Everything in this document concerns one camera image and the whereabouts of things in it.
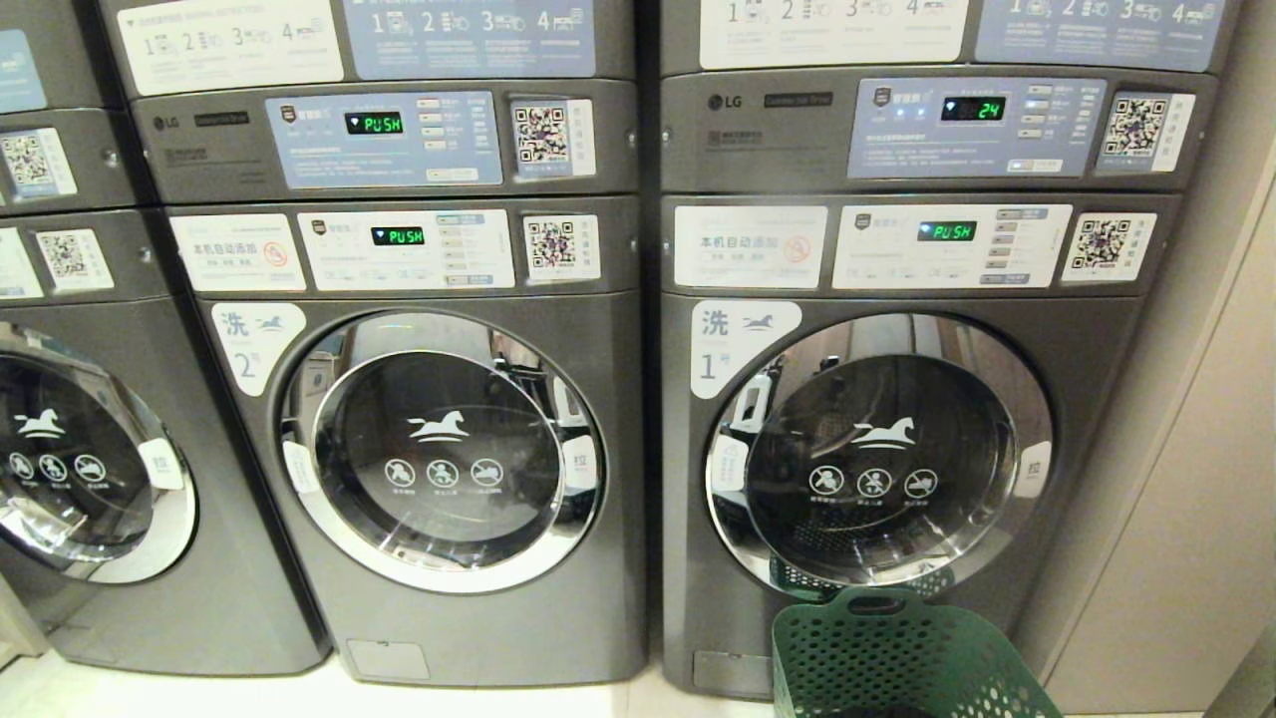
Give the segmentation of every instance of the gray machine body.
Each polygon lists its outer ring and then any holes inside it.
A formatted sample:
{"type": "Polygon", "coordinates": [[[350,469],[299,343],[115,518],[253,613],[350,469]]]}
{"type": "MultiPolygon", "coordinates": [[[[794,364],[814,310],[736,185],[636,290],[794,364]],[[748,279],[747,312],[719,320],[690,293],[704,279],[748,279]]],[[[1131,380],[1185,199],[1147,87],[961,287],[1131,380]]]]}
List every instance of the gray machine body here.
{"type": "Polygon", "coordinates": [[[0,217],[129,207],[153,195],[126,111],[0,115],[0,217]]]}
{"type": "Polygon", "coordinates": [[[0,570],[50,643],[69,661],[160,673],[286,675],[318,664],[328,653],[323,627],[234,429],[193,302],[166,278],[175,258],[151,238],[167,231],[162,214],[120,209],[6,226],[18,227],[45,297],[0,298],[0,320],[64,341],[147,403],[185,458],[198,505],[180,559],[138,583],[68,578],[0,541],[0,570]],[[84,227],[101,240],[115,287],[56,293],[33,235],[84,227]]]}
{"type": "Polygon", "coordinates": [[[1179,190],[1216,87],[1210,75],[1022,65],[674,77],[661,84],[662,187],[1179,190]],[[962,98],[1002,108],[989,121],[944,117],[962,98]]]}
{"type": "MultiPolygon", "coordinates": [[[[527,214],[596,214],[601,277],[528,286],[528,261],[519,250],[513,251],[516,286],[505,288],[320,291],[314,288],[315,272],[306,267],[308,288],[302,291],[203,291],[198,292],[200,312],[214,325],[228,310],[221,302],[268,302],[263,305],[293,305],[305,316],[304,330],[267,367],[260,395],[234,394],[334,645],[352,676],[440,686],[623,680],[646,663],[637,199],[253,204],[172,207],[168,212],[174,219],[283,213],[297,253],[305,255],[297,231],[305,219],[297,214],[470,209],[505,209],[514,237],[521,236],[527,214]],[[325,536],[299,500],[281,449],[290,381],[304,371],[315,342],[334,328],[397,311],[441,312],[508,332],[546,357],[579,393],[601,437],[605,486],[591,528],[553,569],[500,590],[448,593],[447,578],[438,579],[440,590],[424,590],[355,561],[325,536]]],[[[327,221],[337,222],[332,214],[327,221]]],[[[431,346],[431,338],[422,337],[417,348],[447,351],[443,337],[439,346],[431,346]]],[[[225,355],[221,362],[228,376],[240,371],[225,355]]]]}
{"type": "MultiPolygon", "coordinates": [[[[133,111],[160,195],[190,204],[632,191],[637,102],[629,82],[449,80],[179,94],[133,111]],[[452,108],[429,108],[439,102],[452,108]],[[565,144],[553,161],[521,157],[516,112],[532,105],[559,112],[565,144]],[[402,131],[348,133],[360,112],[396,112],[402,131]],[[427,131],[448,139],[422,140],[427,131]]],[[[544,149],[536,125],[523,126],[544,149]]]]}
{"type": "MultiPolygon", "coordinates": [[[[1022,62],[1219,74],[1240,3],[1148,0],[1128,9],[1109,3],[1100,14],[1095,8],[1100,3],[1085,0],[920,0],[915,9],[912,3],[902,3],[882,15],[878,8],[889,3],[860,0],[855,4],[857,11],[850,14],[847,8],[845,18],[804,15],[800,6],[763,3],[757,15],[738,8],[735,22],[723,18],[718,27],[741,28],[741,37],[734,59],[715,59],[712,50],[702,46],[708,29],[702,6],[708,1],[662,0],[661,74],[894,62],[1022,62]],[[1180,5],[1183,13],[1175,17],[1180,5]],[[937,31],[937,24],[942,29],[937,31]],[[777,40],[786,33],[785,40],[777,40]],[[823,55],[812,55],[813,45],[832,46],[837,33],[845,33],[842,43],[859,45],[857,54],[849,55],[845,48],[838,54],[838,48],[829,47],[823,55]],[[759,41],[768,34],[773,45],[759,41]],[[912,45],[915,54],[901,56],[898,47],[892,47],[900,43],[912,45]],[[775,55],[764,55],[763,47],[775,55]]],[[[731,38],[723,36],[717,40],[730,43],[731,38]]]]}
{"type": "Polygon", "coordinates": [[[0,5],[0,114],[122,107],[93,0],[0,5]]]}
{"type": "MultiPolygon", "coordinates": [[[[101,0],[107,33],[130,99],[315,82],[634,77],[633,8],[624,0],[477,0],[466,3],[464,8],[433,8],[420,1],[383,8],[352,0],[308,0],[305,5],[295,4],[295,11],[286,19],[301,27],[301,22],[311,20],[302,13],[309,10],[322,20],[318,26],[311,24],[311,37],[306,42],[320,43],[329,61],[325,70],[309,77],[274,66],[273,57],[258,55],[253,59],[251,52],[239,55],[237,47],[251,47],[248,42],[235,45],[231,26],[208,23],[207,17],[198,14],[185,18],[181,5],[154,0],[101,0]],[[154,87],[145,83],[139,87],[130,62],[130,46],[121,31],[125,23],[137,18],[131,10],[145,8],[156,9],[148,18],[166,15],[168,19],[151,26],[148,34],[134,40],[131,50],[138,54],[139,62],[149,60],[144,45],[148,38],[152,45],[161,34],[174,42],[188,32],[197,37],[207,33],[209,38],[209,46],[194,42],[185,51],[179,48],[167,62],[157,65],[154,78],[158,82],[154,87]],[[583,14],[573,15],[573,9],[583,14]],[[456,17],[464,18],[463,27],[452,22],[456,17]],[[564,18],[570,19],[570,27],[564,27],[564,18]],[[485,28],[489,23],[493,27],[485,28]]],[[[239,5],[268,6],[251,0],[239,5]]],[[[296,37],[291,28],[288,36],[283,34],[283,23],[269,13],[240,15],[234,27],[240,29],[241,38],[263,33],[272,38],[272,45],[286,45],[296,37]]],[[[314,62],[315,51],[309,50],[308,54],[310,57],[306,61],[314,62]]]]}
{"type": "MultiPolygon", "coordinates": [[[[801,599],[750,575],[720,536],[706,495],[709,446],[732,394],[740,397],[738,393],[745,392],[741,388],[781,352],[826,326],[879,314],[934,314],[981,326],[1018,353],[1044,392],[1053,423],[1053,451],[1049,478],[1031,517],[990,564],[934,597],[979,612],[1013,639],[1044,551],[1081,481],[1078,473],[1087,446],[1137,324],[1143,293],[1155,277],[1156,256],[1165,249],[1176,208],[1178,198],[1171,195],[666,196],[661,293],[666,677],[684,690],[769,699],[771,621],[778,611],[801,599]],[[1152,212],[1157,226],[1138,275],[1125,282],[1065,283],[1059,274],[1050,273],[1048,286],[1035,288],[833,288],[836,209],[920,203],[1073,204],[1067,236],[1073,235],[1083,212],[1152,212]],[[824,241],[823,268],[815,286],[795,289],[678,283],[679,249],[672,235],[676,207],[759,204],[831,209],[832,233],[824,241]],[[796,312],[800,320],[785,324],[773,334],[775,341],[755,352],[748,351],[745,361],[732,366],[730,380],[713,399],[702,399],[693,392],[693,372],[698,375],[703,365],[692,337],[706,330],[706,316],[698,305],[707,300],[781,301],[800,309],[796,312]]],[[[1060,258],[1058,270],[1063,269],[1060,258]]]]}

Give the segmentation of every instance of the tiled floor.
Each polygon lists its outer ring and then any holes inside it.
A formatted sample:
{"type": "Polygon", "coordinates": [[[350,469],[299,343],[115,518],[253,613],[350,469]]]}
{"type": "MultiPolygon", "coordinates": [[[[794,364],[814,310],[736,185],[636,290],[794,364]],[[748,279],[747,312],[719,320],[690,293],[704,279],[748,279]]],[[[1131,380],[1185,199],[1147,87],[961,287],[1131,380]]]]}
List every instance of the tiled floor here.
{"type": "MultiPolygon", "coordinates": [[[[4,718],[364,718],[367,715],[526,718],[771,718],[768,704],[684,694],[655,664],[628,684],[537,690],[374,686],[329,659],[288,678],[179,678],[22,658],[0,671],[4,718]]],[[[1199,718],[1143,714],[1139,718],[1199,718]]]]}

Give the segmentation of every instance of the laundry basket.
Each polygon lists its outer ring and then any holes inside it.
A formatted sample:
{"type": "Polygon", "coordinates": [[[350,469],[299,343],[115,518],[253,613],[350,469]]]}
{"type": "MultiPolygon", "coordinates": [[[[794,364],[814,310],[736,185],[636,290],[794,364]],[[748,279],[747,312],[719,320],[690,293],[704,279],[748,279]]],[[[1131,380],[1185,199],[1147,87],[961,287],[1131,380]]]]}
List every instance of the laundry basket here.
{"type": "Polygon", "coordinates": [[[845,589],[772,624],[778,718],[1062,718],[997,627],[900,589],[845,589]]]}

